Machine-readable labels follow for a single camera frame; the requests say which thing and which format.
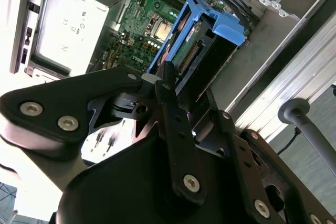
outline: floor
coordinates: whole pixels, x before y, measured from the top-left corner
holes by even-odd
[[[311,105],[308,116],[336,149],[335,113],[336,97],[330,88]],[[273,139],[270,145],[275,151],[279,151],[293,135],[294,126],[290,125]],[[336,218],[336,177],[328,170],[305,137],[299,135],[280,157]]]
[[[15,200],[15,191],[16,188],[0,184],[0,218],[7,222],[7,220],[12,216],[14,211],[14,200]],[[12,222],[13,224],[47,224],[48,222],[29,218],[26,216],[17,215]]]

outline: screw hole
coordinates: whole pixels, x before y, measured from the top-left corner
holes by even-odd
[[[184,133],[183,133],[183,132],[179,132],[178,136],[179,136],[180,138],[182,138],[182,139],[184,139],[184,138],[185,138],[185,135],[184,135]]]
[[[251,168],[251,165],[250,165],[249,162],[244,161],[244,164],[245,164],[248,168]]]
[[[137,114],[142,114],[142,113],[145,113],[146,111],[147,111],[147,106],[145,105],[141,105],[137,107]]]

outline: motherboard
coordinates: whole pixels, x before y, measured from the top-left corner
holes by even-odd
[[[123,65],[146,72],[186,0],[131,0],[117,33],[112,34],[105,68]],[[223,10],[220,0],[205,0]]]

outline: metal screw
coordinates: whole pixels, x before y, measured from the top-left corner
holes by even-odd
[[[270,213],[265,203],[263,203],[260,199],[256,199],[254,201],[254,206],[256,210],[258,211],[258,213],[261,214],[261,216],[263,216],[266,219],[269,218]]]
[[[254,132],[251,133],[251,136],[256,140],[259,139],[259,136]]]
[[[164,84],[162,84],[162,86],[163,86],[164,88],[170,90],[170,87],[168,86],[168,84],[164,83]]]
[[[319,220],[319,218],[317,218],[316,215],[311,214],[310,219],[314,224],[322,224],[322,222]]]
[[[20,111],[25,115],[36,116],[43,112],[43,108],[36,102],[25,102],[20,106]]]
[[[79,123],[76,118],[65,115],[58,119],[58,126],[64,131],[75,131],[78,128]]]
[[[136,76],[135,76],[134,74],[132,74],[132,73],[129,73],[127,76],[128,76],[129,78],[133,79],[133,80],[136,80],[136,79],[137,79]]]
[[[187,174],[183,178],[183,183],[186,188],[188,188],[189,191],[192,191],[193,193],[198,192],[200,189],[200,183],[198,182],[197,178],[195,178],[193,175]]]
[[[223,112],[222,115],[225,119],[230,119],[230,116],[227,113]]]

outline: black metal arm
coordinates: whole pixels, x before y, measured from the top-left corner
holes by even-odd
[[[209,91],[188,118],[179,109],[173,65],[165,62],[159,73],[159,80],[144,81],[118,67],[0,98],[2,138],[60,162],[76,156],[88,134],[136,120],[137,143],[79,174],[52,223],[333,220],[261,136],[238,135]]]

